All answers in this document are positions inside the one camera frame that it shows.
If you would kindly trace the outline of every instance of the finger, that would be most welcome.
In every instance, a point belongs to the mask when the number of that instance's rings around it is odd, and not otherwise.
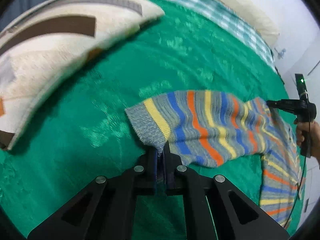
[[[303,142],[304,141],[304,136],[303,135],[297,136],[297,141],[298,142]]]
[[[302,131],[300,129],[296,129],[296,135],[302,135]]]
[[[309,131],[309,123],[308,122],[298,122],[297,128],[302,131]]]

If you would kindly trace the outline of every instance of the checkered blanket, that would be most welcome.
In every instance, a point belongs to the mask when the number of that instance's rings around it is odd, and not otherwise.
[[[258,32],[241,19],[232,9],[219,0],[167,0],[185,6],[235,36],[243,44],[253,49],[255,53],[276,72],[270,47]]]

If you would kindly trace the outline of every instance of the green bedspread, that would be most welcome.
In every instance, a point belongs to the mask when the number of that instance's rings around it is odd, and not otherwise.
[[[125,108],[187,89],[221,90],[242,101],[287,98],[280,78],[231,34],[182,6],[151,1],[166,16],[63,83],[12,152],[0,152],[0,204],[25,236],[96,176],[120,175],[144,153]],[[225,175],[258,203],[259,155],[216,169],[191,167]],[[301,206],[298,201],[291,233]],[[185,239],[181,197],[139,197],[136,211],[132,239]]]

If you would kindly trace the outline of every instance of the metal screw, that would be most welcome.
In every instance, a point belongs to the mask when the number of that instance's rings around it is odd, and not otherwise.
[[[177,170],[178,170],[178,171],[181,171],[181,172],[184,172],[184,171],[187,170],[187,167],[184,166],[184,165],[179,165],[179,166],[177,167]]]
[[[103,176],[99,176],[96,178],[96,183],[98,184],[102,184],[102,183],[105,183],[106,182],[106,178],[103,177]]]
[[[143,166],[140,166],[140,165],[135,166],[135,168],[134,168],[134,171],[135,171],[135,172],[142,172],[143,170],[144,170],[144,167],[143,167]]]
[[[217,182],[224,182],[226,180],[226,178],[222,175],[217,175],[215,179]]]

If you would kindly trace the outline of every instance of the white pillow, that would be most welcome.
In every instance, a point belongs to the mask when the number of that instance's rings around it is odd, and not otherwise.
[[[164,15],[149,0],[48,0],[0,33],[0,148],[88,60]]]
[[[276,24],[250,0],[220,0],[253,26],[269,45],[273,47],[279,38]]]

